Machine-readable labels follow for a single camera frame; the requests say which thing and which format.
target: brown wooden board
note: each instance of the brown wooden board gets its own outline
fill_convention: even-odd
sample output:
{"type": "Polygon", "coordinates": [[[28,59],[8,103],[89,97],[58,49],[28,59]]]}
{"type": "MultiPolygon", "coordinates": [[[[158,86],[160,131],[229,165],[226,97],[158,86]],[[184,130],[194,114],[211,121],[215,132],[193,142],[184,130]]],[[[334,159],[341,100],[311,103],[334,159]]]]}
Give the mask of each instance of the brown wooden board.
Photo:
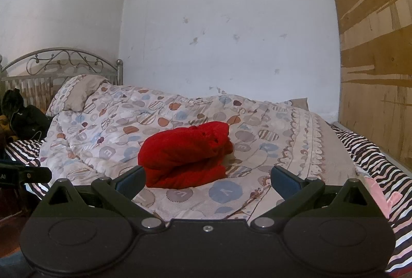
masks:
{"type": "Polygon", "coordinates": [[[412,0],[335,0],[339,122],[412,169],[412,0]]]}

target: patterned comforter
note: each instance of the patterned comforter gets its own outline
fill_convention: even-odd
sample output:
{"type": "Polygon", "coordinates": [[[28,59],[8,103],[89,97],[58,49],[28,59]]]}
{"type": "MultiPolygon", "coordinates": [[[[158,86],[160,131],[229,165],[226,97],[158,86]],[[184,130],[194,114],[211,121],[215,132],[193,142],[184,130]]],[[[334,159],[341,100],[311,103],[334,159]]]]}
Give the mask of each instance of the patterned comforter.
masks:
{"type": "Polygon", "coordinates": [[[166,221],[248,219],[270,188],[274,164],[301,178],[316,176],[333,185],[356,177],[354,163],[326,122],[291,102],[258,102],[236,95],[189,99],[107,82],[87,97],[82,111],[57,113],[39,158],[52,171],[49,185],[62,177],[75,185],[90,184],[135,166],[150,135],[207,121],[230,124],[234,153],[224,162],[227,178],[183,190],[144,188],[134,202],[166,221]]]}

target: black and white striped sheet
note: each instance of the black and white striped sheet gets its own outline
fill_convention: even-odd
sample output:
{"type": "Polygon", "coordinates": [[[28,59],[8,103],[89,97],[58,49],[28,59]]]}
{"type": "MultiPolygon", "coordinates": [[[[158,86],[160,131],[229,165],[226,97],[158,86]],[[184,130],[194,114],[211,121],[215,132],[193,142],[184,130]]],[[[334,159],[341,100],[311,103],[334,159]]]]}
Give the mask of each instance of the black and white striped sheet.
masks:
{"type": "MultiPolygon", "coordinates": [[[[5,152],[12,161],[19,161],[28,166],[40,166],[38,160],[42,141],[19,140],[6,145],[5,152]]],[[[44,197],[50,186],[46,183],[26,184],[26,190],[37,195],[40,199],[44,197]]]]}
{"type": "Polygon", "coordinates": [[[387,272],[399,277],[412,271],[412,179],[390,163],[379,148],[365,137],[335,126],[332,128],[352,160],[376,180],[386,198],[394,191],[403,195],[389,216],[396,247],[387,272]]]}

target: bed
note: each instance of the bed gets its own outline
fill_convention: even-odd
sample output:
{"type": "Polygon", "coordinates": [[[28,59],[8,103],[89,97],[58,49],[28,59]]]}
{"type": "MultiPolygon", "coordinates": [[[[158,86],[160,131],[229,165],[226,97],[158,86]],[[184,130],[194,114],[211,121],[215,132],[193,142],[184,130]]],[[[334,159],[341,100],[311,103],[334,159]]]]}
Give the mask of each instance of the bed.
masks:
{"type": "Polygon", "coordinates": [[[318,177],[330,185],[342,185],[348,178],[361,177],[356,168],[360,165],[381,179],[380,186],[385,189],[389,187],[393,191],[400,179],[405,181],[401,185],[402,203],[393,210],[398,216],[395,223],[399,221],[399,224],[393,223],[393,228],[402,231],[398,233],[397,252],[388,270],[396,275],[409,268],[412,256],[405,246],[410,245],[410,232],[405,230],[410,228],[407,207],[411,182],[403,175],[395,180],[382,177],[381,173],[386,172],[383,168],[387,167],[383,162],[370,158],[360,162],[359,154],[365,154],[363,150],[359,152],[360,145],[355,145],[354,153],[350,144],[354,139],[348,143],[344,133],[335,134],[318,115],[305,109],[301,101],[260,102],[228,94],[186,98],[143,86],[127,86],[122,84],[120,60],[113,65],[78,49],[33,52],[11,62],[1,72],[27,60],[35,64],[45,61],[45,64],[40,70],[37,67],[30,71],[35,74],[27,69],[26,76],[1,76],[0,83],[2,91],[20,86],[28,104],[53,116],[46,140],[30,142],[39,152],[33,153],[24,143],[16,143],[21,151],[30,150],[26,153],[30,155],[28,163],[52,171],[50,183],[27,188],[40,198],[58,178],[85,185],[101,176],[121,175],[137,164],[141,145],[157,132],[223,121],[229,124],[229,137],[234,145],[234,153],[224,160],[226,179],[182,190],[144,188],[133,201],[165,221],[244,218],[250,222],[282,202],[270,185],[273,165],[281,165],[303,179],[318,177]],[[41,59],[41,55],[46,55],[46,59],[41,59]],[[84,67],[90,74],[76,70],[71,74],[58,73],[66,65],[75,69],[84,67]],[[58,70],[38,75],[52,66],[58,70]]]}

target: red cloth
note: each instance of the red cloth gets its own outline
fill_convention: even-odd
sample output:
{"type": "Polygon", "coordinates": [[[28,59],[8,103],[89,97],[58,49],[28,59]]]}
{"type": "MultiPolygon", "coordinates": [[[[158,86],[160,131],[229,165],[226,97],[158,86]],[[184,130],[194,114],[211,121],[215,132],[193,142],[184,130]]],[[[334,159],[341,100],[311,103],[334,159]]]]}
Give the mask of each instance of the red cloth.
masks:
{"type": "Polygon", "coordinates": [[[221,163],[233,152],[228,135],[227,123],[213,121],[147,138],[137,155],[147,187],[185,189],[225,178],[221,163]]]}

